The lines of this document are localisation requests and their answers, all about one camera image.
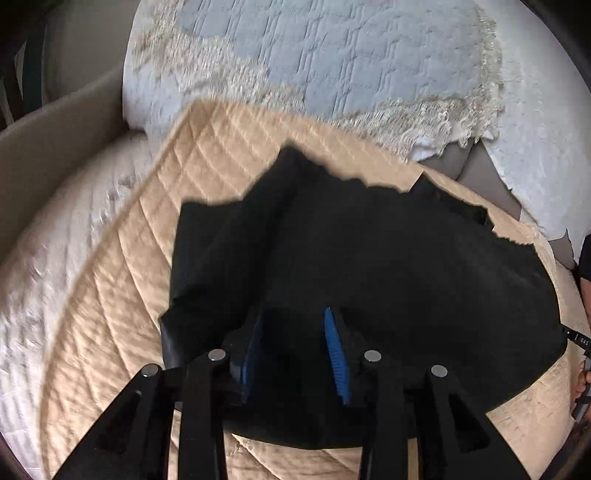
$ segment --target white bedspread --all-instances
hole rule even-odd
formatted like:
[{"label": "white bedspread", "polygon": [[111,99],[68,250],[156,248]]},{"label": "white bedspread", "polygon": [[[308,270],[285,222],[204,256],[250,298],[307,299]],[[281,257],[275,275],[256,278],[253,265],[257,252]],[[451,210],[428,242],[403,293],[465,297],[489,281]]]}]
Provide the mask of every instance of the white bedspread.
[{"label": "white bedspread", "polygon": [[35,479],[44,362],[78,273],[154,161],[143,133],[121,136],[39,211],[0,268],[0,432]]},{"label": "white bedspread", "polygon": [[499,175],[548,240],[568,231],[578,261],[591,232],[591,93],[544,23],[519,0],[476,0],[503,52]]}]

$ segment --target human hand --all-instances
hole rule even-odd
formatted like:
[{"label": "human hand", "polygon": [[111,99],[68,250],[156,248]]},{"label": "human hand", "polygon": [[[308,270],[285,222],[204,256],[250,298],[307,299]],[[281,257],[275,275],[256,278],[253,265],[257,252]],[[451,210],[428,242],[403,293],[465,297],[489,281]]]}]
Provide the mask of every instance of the human hand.
[{"label": "human hand", "polygon": [[579,398],[586,388],[586,383],[591,383],[591,372],[585,372],[583,368],[585,368],[585,362],[581,362],[579,365],[581,372],[577,377],[577,383],[574,388],[574,397]]}]

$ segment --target stitched pattern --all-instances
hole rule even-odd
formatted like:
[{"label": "stitched pattern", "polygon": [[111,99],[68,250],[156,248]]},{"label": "stitched pattern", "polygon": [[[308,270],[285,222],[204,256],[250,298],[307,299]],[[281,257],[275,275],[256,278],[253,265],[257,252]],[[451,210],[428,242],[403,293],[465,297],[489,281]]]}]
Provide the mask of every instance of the stitched pattern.
[{"label": "stitched pattern", "polygon": [[320,117],[466,96],[480,82],[479,19],[465,0],[186,0],[177,25],[227,38]]},{"label": "stitched pattern", "polygon": [[[144,134],[129,132],[115,140],[58,189],[2,265],[0,431],[35,480],[44,478],[37,420],[44,362],[63,304],[104,225],[154,160]],[[79,348],[83,358],[87,339],[76,339],[67,348]],[[49,394],[60,399],[55,407],[68,415],[63,396]],[[93,417],[98,410],[94,401],[90,404]],[[69,427],[63,427],[63,438],[74,438]]]},{"label": "stitched pattern", "polygon": [[[129,376],[146,363],[161,364],[154,322],[167,308],[169,262],[183,199],[218,203],[242,195],[287,140],[322,160],[332,172],[344,178],[359,176],[368,184],[389,184],[406,191],[426,171],[451,194],[485,205],[499,236],[534,244],[558,285],[554,258],[539,232],[441,174],[416,163],[405,164],[369,141],[327,125],[237,103],[197,100],[180,119],[154,171],[104,233],[72,289],[47,365],[40,405],[41,451],[49,476]],[[585,331],[584,311],[568,312],[560,289],[557,292],[563,321]],[[83,347],[80,356],[74,342]],[[533,478],[545,469],[571,426],[565,385],[580,361],[575,350],[569,347],[542,379],[489,413]],[[96,405],[88,390],[79,387],[84,385],[85,371]],[[171,479],[176,478],[179,421],[180,416],[175,416]],[[550,439],[545,443],[550,447],[533,455],[533,437]],[[359,463],[358,449],[309,452],[229,434],[225,442],[231,480],[303,480],[311,475],[353,480]]]}]

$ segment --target white quilted blanket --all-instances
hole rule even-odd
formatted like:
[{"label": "white quilted blanket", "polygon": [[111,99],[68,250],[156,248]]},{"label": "white quilted blanket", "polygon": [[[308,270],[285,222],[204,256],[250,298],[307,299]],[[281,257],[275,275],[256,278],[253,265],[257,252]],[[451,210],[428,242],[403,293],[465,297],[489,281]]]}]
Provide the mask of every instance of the white quilted blanket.
[{"label": "white quilted blanket", "polygon": [[420,160],[495,135],[499,62],[472,0],[142,0],[124,115],[164,138],[191,100],[239,100]]},{"label": "white quilted blanket", "polygon": [[59,188],[1,267],[0,432],[35,480],[45,478],[37,409],[56,322],[103,227],[153,162],[145,134],[120,137]]},{"label": "white quilted blanket", "polygon": [[548,240],[591,233],[591,93],[550,30],[519,0],[477,0],[496,21],[505,112],[485,141],[499,175]]}]

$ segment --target black bracket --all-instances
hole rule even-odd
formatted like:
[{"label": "black bracket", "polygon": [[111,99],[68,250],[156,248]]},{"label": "black bracket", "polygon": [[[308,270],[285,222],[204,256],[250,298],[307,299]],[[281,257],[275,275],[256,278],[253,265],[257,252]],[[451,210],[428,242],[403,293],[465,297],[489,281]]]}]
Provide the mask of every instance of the black bracket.
[{"label": "black bracket", "polygon": [[[163,371],[155,364],[143,367],[54,479],[166,479],[173,413],[182,408],[179,480],[227,480],[224,411],[248,401],[248,382],[252,380],[241,373],[241,365],[256,366],[249,350],[256,344],[256,321],[251,325],[253,334],[245,336],[248,347],[237,348],[235,358],[231,351],[214,349],[186,368]],[[225,347],[239,343],[235,339],[225,342]],[[360,480],[407,479],[405,404],[409,399],[418,431],[421,479],[529,479],[511,448],[452,372],[435,365],[422,388],[405,391],[397,361],[375,350],[349,350],[353,351],[358,356],[350,358],[358,367],[352,370],[361,385],[355,389],[357,401],[365,404],[369,419]]]}]

